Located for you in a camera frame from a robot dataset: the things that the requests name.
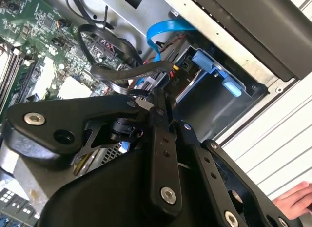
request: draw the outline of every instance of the finger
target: finger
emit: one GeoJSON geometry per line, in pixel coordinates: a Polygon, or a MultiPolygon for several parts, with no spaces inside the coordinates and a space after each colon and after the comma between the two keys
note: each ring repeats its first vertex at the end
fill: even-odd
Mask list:
{"type": "Polygon", "coordinates": [[[307,207],[312,203],[312,193],[306,195],[302,199],[300,199],[297,203],[295,203],[291,209],[293,210],[307,210],[307,207]]]}
{"type": "Polygon", "coordinates": [[[306,187],[309,186],[308,182],[301,182],[298,185],[296,185],[295,187],[291,188],[290,190],[286,191],[285,193],[283,193],[282,195],[278,196],[277,199],[285,199],[288,196],[296,193],[297,191],[304,189],[306,187]]]}
{"type": "Polygon", "coordinates": [[[292,204],[294,204],[295,202],[297,202],[298,200],[302,199],[303,197],[305,197],[308,194],[312,194],[312,184],[310,184],[307,188],[299,190],[296,193],[288,196],[284,200],[289,202],[289,204],[292,205],[292,204]]]}

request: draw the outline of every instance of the gray metal panel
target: gray metal panel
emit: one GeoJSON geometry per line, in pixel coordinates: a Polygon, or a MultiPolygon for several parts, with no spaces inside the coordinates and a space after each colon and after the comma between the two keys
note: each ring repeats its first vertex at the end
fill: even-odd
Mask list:
{"type": "Polygon", "coordinates": [[[312,183],[311,83],[309,74],[224,145],[270,198],[312,183]]]}

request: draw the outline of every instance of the chip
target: chip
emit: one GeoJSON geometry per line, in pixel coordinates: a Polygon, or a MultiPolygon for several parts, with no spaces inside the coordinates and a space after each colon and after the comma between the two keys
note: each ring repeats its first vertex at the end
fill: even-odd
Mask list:
{"type": "Polygon", "coordinates": [[[77,51],[76,51],[76,55],[79,57],[79,58],[82,58],[84,56],[84,53],[83,51],[79,48],[77,51]]]}
{"type": "Polygon", "coordinates": [[[27,27],[24,27],[24,28],[23,28],[23,33],[24,33],[24,34],[28,34],[28,33],[29,33],[29,29],[28,29],[27,27]]]}
{"type": "Polygon", "coordinates": [[[48,27],[48,28],[52,28],[52,26],[53,26],[53,24],[54,24],[54,21],[51,20],[50,18],[46,17],[46,18],[44,19],[43,24],[44,24],[46,27],[48,27]]]}

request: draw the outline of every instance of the silver screw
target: silver screw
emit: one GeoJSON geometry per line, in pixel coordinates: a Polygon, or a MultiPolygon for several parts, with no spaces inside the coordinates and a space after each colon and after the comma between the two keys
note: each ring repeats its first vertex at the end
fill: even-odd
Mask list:
{"type": "Polygon", "coordinates": [[[283,227],[288,227],[288,224],[282,218],[279,217],[278,220],[280,221],[283,227]]]}
{"type": "Polygon", "coordinates": [[[184,124],[184,127],[185,127],[187,130],[191,130],[191,129],[192,129],[188,124],[184,124]]]}
{"type": "Polygon", "coordinates": [[[130,107],[135,107],[136,106],[136,104],[134,103],[134,102],[127,102],[127,104],[130,106],[130,107]]]}
{"type": "Polygon", "coordinates": [[[45,123],[45,118],[39,113],[31,112],[24,116],[24,121],[30,125],[41,126],[45,123]]]}
{"type": "Polygon", "coordinates": [[[164,114],[165,114],[165,113],[164,113],[162,110],[160,110],[160,109],[157,110],[157,113],[158,113],[159,115],[161,115],[161,116],[164,116],[164,114]]]}
{"type": "Polygon", "coordinates": [[[233,215],[233,213],[226,211],[224,213],[226,221],[230,224],[232,227],[238,227],[238,220],[236,217],[233,215]]]}
{"type": "Polygon", "coordinates": [[[275,91],[277,94],[281,94],[281,93],[283,93],[284,89],[282,87],[278,87],[278,88],[276,88],[275,91]]]}
{"type": "Polygon", "coordinates": [[[214,149],[214,150],[217,150],[217,149],[218,149],[218,146],[217,146],[216,144],[214,144],[214,143],[210,143],[210,146],[211,146],[211,148],[214,149]]]}
{"type": "Polygon", "coordinates": [[[175,204],[176,203],[176,193],[170,189],[169,187],[163,187],[160,190],[160,195],[162,199],[169,203],[169,204],[175,204]]]}

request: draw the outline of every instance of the black cable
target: black cable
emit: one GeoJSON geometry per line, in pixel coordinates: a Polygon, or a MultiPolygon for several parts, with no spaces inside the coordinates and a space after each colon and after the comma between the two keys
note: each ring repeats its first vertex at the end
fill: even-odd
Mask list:
{"type": "Polygon", "coordinates": [[[110,32],[107,32],[105,30],[100,30],[94,25],[90,24],[85,24],[82,25],[78,28],[78,43],[80,45],[81,50],[83,51],[84,55],[87,57],[87,60],[90,62],[92,68],[91,68],[91,73],[101,79],[104,84],[106,84],[108,87],[113,89],[115,92],[119,94],[124,94],[124,95],[129,95],[129,96],[140,96],[140,97],[147,97],[149,95],[149,91],[147,90],[142,90],[142,89],[131,89],[131,88],[125,88],[122,87],[112,80],[118,80],[118,79],[130,79],[135,76],[149,76],[155,73],[159,72],[170,72],[173,68],[173,64],[169,62],[154,62],[150,63],[148,65],[143,65],[137,68],[133,68],[131,70],[127,71],[113,71],[110,68],[106,66],[100,66],[88,50],[83,38],[82,38],[82,33],[83,32],[90,32],[94,33],[95,35],[99,36],[100,38],[103,38],[107,40],[110,44],[115,46],[117,49],[124,51],[126,50],[127,52],[129,51],[129,47],[123,43],[121,39],[116,37],[110,32]]]}
{"type": "MultiPolygon", "coordinates": [[[[67,7],[68,7],[76,16],[78,16],[78,17],[80,17],[80,18],[82,18],[82,19],[84,19],[84,20],[90,22],[90,23],[93,24],[93,25],[95,25],[96,23],[99,23],[99,24],[103,24],[103,23],[104,23],[103,21],[98,21],[98,20],[92,19],[92,18],[89,16],[89,14],[87,13],[87,11],[84,9],[84,7],[83,7],[82,3],[80,2],[80,0],[73,0],[73,2],[74,2],[74,4],[76,5],[76,7],[78,8],[78,10],[79,10],[79,12],[81,13],[81,15],[78,14],[78,13],[70,6],[69,0],[65,0],[65,1],[66,1],[67,7]]],[[[114,27],[113,27],[110,23],[108,23],[108,22],[106,22],[106,25],[105,25],[105,26],[106,26],[108,29],[110,29],[110,30],[113,30],[113,29],[114,29],[114,27]]]]}
{"type": "MultiPolygon", "coordinates": [[[[138,64],[136,66],[143,65],[143,60],[140,57],[140,55],[138,55],[137,50],[127,40],[121,39],[115,36],[114,34],[112,34],[111,32],[98,28],[95,25],[84,24],[78,28],[78,43],[80,46],[81,44],[84,44],[84,41],[82,39],[83,32],[92,33],[92,34],[97,35],[100,38],[103,38],[109,44],[113,45],[118,50],[120,50],[123,54],[125,54],[127,58],[132,58],[133,60],[135,60],[138,64]]],[[[90,54],[90,52],[85,53],[85,55],[87,59],[89,60],[89,62],[92,63],[92,61],[94,61],[94,63],[96,63],[93,56],[90,54]]]]}

